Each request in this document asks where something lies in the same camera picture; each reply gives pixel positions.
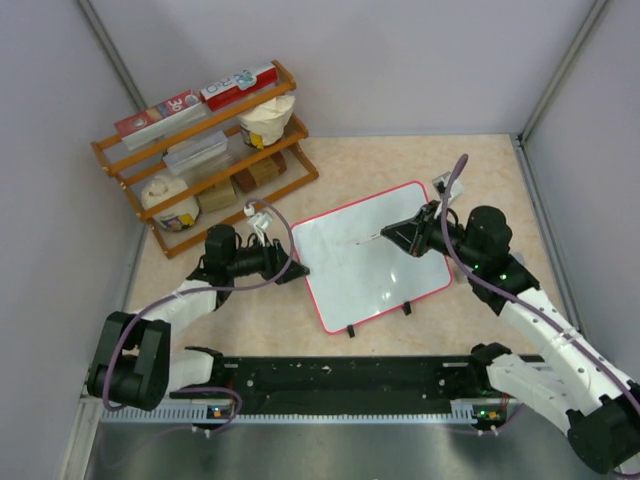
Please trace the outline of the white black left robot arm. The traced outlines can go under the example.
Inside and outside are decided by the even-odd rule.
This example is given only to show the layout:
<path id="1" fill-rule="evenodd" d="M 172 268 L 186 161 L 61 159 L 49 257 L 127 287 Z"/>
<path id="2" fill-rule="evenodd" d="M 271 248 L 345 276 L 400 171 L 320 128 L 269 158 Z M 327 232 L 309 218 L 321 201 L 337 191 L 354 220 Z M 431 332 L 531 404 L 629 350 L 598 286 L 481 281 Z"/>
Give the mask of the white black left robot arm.
<path id="1" fill-rule="evenodd" d="M 259 275 L 264 285 L 309 275 L 277 239 L 253 233 L 243 243 L 230 225 L 209 229 L 195 270 L 171 294 L 134 313 L 115 311 L 105 320 L 86 383 L 89 395 L 109 411 L 125 407 L 151 411 L 169 394 L 216 396 L 227 374 L 216 352 L 186 347 L 173 353 L 173 335 L 218 310 L 236 279 Z"/>

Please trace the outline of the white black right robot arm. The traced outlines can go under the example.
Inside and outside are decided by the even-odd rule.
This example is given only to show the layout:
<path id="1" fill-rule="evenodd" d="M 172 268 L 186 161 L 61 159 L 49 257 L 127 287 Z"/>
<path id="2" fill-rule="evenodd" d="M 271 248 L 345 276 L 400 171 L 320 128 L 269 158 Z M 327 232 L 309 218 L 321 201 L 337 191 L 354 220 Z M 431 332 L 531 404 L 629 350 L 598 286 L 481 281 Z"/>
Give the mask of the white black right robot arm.
<path id="1" fill-rule="evenodd" d="M 564 434 L 595 472 L 638 459 L 638 382 L 589 344 L 511 254 L 512 230 L 499 209 L 476 207 L 460 224 L 432 201 L 380 234 L 412 257 L 437 251 L 451 258 L 474 295 L 523 334 L 547 366 L 539 371 L 497 344 L 480 347 L 466 372 L 474 393 L 497 390 L 516 398 Z"/>

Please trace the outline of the white black marker pen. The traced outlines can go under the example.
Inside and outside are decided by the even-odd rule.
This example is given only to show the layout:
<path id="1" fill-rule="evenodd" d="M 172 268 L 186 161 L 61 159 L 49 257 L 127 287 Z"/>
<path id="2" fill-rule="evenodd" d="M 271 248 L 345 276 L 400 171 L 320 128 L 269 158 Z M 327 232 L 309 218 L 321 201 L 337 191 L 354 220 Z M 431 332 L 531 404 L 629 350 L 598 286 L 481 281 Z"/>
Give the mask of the white black marker pen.
<path id="1" fill-rule="evenodd" d="M 370 237 L 368 237 L 368 238 L 366 238 L 364 240 L 357 241 L 356 245 L 357 246 L 364 245 L 364 244 L 369 243 L 371 241 L 374 241 L 374 240 L 376 240 L 376 239 L 378 239 L 380 237 L 381 237 L 380 234 L 375 234 L 375 235 L 372 235 L 372 236 L 370 236 Z"/>

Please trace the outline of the pink framed whiteboard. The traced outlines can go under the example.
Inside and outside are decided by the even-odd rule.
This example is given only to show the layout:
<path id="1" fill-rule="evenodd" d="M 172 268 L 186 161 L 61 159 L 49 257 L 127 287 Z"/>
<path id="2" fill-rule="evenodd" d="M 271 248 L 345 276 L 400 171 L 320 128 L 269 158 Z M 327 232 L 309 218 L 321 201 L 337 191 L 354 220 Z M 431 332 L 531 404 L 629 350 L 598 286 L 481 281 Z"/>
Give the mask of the pink framed whiteboard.
<path id="1" fill-rule="evenodd" d="M 384 238 L 356 242 L 412 217 L 428 201 L 425 186 L 408 182 L 324 212 L 292 226 L 298 261 L 325 332 L 401 308 L 448 288 L 450 266 L 438 252 L 413 258 Z"/>

